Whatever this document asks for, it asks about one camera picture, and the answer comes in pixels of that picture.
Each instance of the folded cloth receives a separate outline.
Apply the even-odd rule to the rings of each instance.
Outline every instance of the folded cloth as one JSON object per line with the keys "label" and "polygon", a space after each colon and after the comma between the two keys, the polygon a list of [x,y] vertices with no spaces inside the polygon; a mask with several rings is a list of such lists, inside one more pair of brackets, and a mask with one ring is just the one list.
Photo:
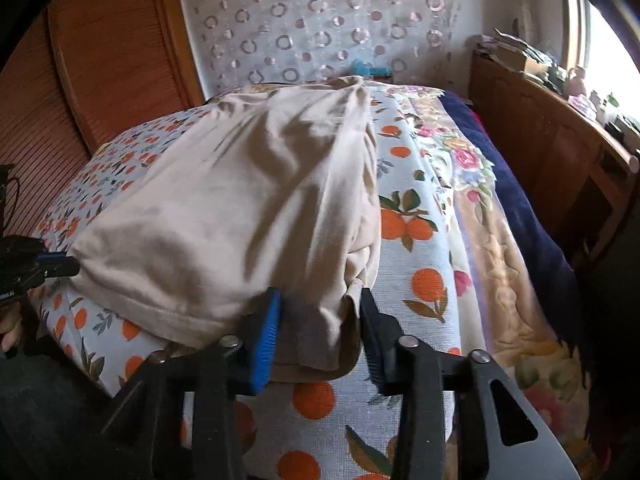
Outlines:
{"label": "folded cloth", "polygon": [[272,380],[344,375],[380,259],[369,107],[358,77],[226,96],[79,235],[74,285],[193,348],[276,286]]}

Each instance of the wall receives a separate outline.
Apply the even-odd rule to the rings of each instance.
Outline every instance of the wall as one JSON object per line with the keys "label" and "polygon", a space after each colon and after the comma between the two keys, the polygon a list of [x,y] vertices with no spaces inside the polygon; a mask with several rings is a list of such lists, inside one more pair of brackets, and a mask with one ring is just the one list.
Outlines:
{"label": "wall", "polygon": [[5,234],[29,235],[88,160],[60,88],[41,14],[0,73],[0,164],[16,164],[11,176],[20,178],[20,200]]}
{"label": "wall", "polygon": [[458,22],[451,40],[452,59],[443,88],[468,97],[471,74],[471,53],[476,46],[472,37],[494,33],[494,28],[511,32],[511,23],[518,15],[517,0],[461,0]]}
{"label": "wall", "polygon": [[539,44],[546,51],[543,43],[553,49],[556,59],[562,58],[562,38],[564,36],[564,22],[562,0],[534,0],[534,11],[538,22]]}
{"label": "wall", "polygon": [[[491,33],[494,27],[510,30],[517,15],[515,0],[400,0],[397,4],[390,0],[182,0],[182,4],[206,97],[262,80],[321,80],[347,72],[353,59],[391,66],[398,82],[441,86],[466,96],[473,47],[469,37]],[[318,11],[323,5],[326,9]],[[330,44],[324,34],[318,37],[322,32],[331,36]]]}

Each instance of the wooden wardrobe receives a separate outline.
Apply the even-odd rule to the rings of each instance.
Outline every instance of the wooden wardrobe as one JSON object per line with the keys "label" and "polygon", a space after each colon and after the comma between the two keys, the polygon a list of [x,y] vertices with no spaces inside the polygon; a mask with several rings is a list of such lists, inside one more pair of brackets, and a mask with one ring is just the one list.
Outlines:
{"label": "wooden wardrobe", "polygon": [[568,259],[596,259],[628,211],[638,159],[560,96],[474,55],[469,96]]}
{"label": "wooden wardrobe", "polygon": [[203,102],[179,0],[53,0],[0,73],[4,233],[29,235],[103,143]]}

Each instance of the finger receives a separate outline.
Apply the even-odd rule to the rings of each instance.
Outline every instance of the finger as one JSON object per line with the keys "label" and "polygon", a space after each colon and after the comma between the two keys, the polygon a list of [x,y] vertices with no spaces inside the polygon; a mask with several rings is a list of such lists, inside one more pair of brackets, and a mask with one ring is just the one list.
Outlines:
{"label": "finger", "polygon": [[22,335],[22,323],[18,322],[11,332],[4,334],[2,338],[2,351],[7,352],[12,346],[14,346]]}
{"label": "finger", "polygon": [[20,321],[20,303],[12,303],[0,310],[0,334],[10,332]]}

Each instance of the blue object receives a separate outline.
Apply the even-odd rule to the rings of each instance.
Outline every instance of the blue object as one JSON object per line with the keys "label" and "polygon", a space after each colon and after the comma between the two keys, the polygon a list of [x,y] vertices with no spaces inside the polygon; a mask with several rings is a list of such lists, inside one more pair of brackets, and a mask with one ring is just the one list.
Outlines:
{"label": "blue object", "polygon": [[250,354],[249,383],[254,395],[269,382],[282,311],[282,296],[277,288],[269,288],[264,301],[266,310],[262,316],[258,316],[259,332]]}
{"label": "blue object", "polygon": [[440,101],[465,137],[494,163],[495,192],[522,253],[542,312],[559,340],[571,348],[578,347],[582,364],[592,372],[593,346],[572,268],[560,247],[540,225],[524,190],[472,111],[452,92],[445,92]]}
{"label": "blue object", "polygon": [[356,59],[351,63],[351,75],[359,75],[364,79],[371,79],[374,76],[391,77],[392,72],[389,68],[376,68],[361,59]]}

